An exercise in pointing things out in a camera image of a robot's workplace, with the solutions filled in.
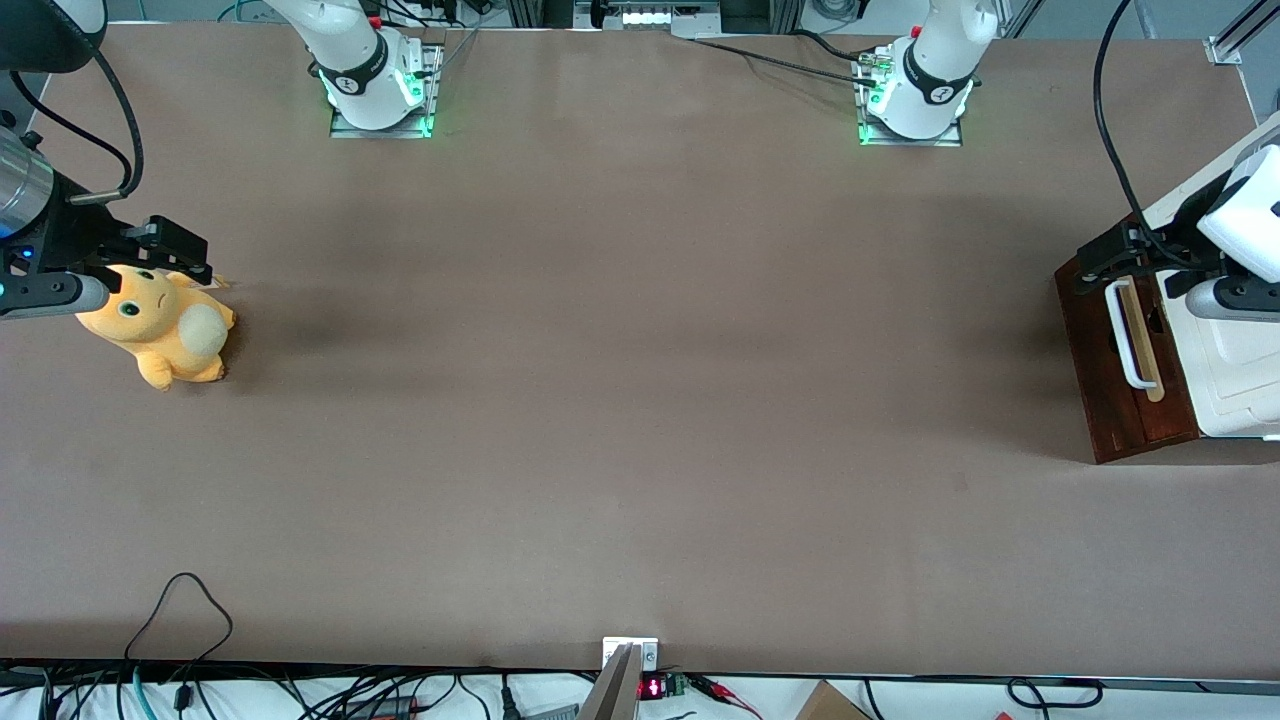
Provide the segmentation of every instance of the green led light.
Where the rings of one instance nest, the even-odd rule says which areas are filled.
[[[396,78],[396,85],[401,87],[401,94],[404,95],[406,102],[417,105],[422,101],[422,81],[412,76],[406,76],[399,70],[396,70],[392,77]]]

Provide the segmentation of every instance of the metal bracket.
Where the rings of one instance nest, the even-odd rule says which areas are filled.
[[[1240,49],[1280,17],[1280,0],[1253,0],[1217,35],[1204,41],[1204,54],[1215,65],[1239,65]]]
[[[1221,45],[1219,45],[1217,36],[1211,35],[1204,40],[1204,56],[1208,58],[1210,63],[1215,65],[1239,65],[1240,54],[1231,51],[1226,55],[1219,55]]]
[[[658,669],[658,638],[627,638],[627,637],[609,637],[604,638],[600,643],[600,667],[609,664],[609,659],[617,652],[618,646],[622,644],[635,644],[640,646],[640,659],[643,660],[643,669],[645,673],[653,673]]]

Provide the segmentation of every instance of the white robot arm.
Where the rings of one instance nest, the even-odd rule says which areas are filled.
[[[890,68],[867,111],[902,137],[938,137],[964,113],[978,60],[998,28],[991,0],[931,0],[919,35],[878,53],[890,56]]]
[[[302,36],[329,102],[352,126],[384,129],[422,105],[422,41],[393,28],[374,29],[360,0],[265,3]]]

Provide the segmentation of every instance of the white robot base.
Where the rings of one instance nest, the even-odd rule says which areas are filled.
[[[895,91],[902,85],[899,69],[902,63],[902,53],[911,38],[902,37],[890,45],[882,45],[872,53],[864,54],[859,60],[850,63],[854,77],[870,78],[876,81],[874,87],[863,85],[854,86],[854,102],[858,106],[858,142],[859,145],[916,145],[925,147],[960,147],[964,136],[960,132],[960,117],[964,114],[964,102],[973,90],[966,87],[960,95],[947,105],[940,106],[941,111],[950,117],[950,124],[945,129],[928,138],[906,137],[895,132],[886,124],[882,115],[893,99]],[[904,90],[904,99],[910,90]]]
[[[435,128],[435,102],[440,95],[440,67],[444,63],[444,46],[424,45],[416,37],[404,37],[401,42],[403,44],[402,53],[407,59],[407,64],[403,70],[394,70],[390,79],[404,94],[406,102],[413,106],[399,122],[390,127],[381,129],[358,128],[351,124],[338,110],[333,90],[325,83],[329,94],[329,105],[333,108],[329,137],[399,140],[431,137]]]

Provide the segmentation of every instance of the cylindrical metal part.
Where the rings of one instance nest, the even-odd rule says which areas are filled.
[[[49,204],[54,168],[0,127],[0,238],[27,227]]]

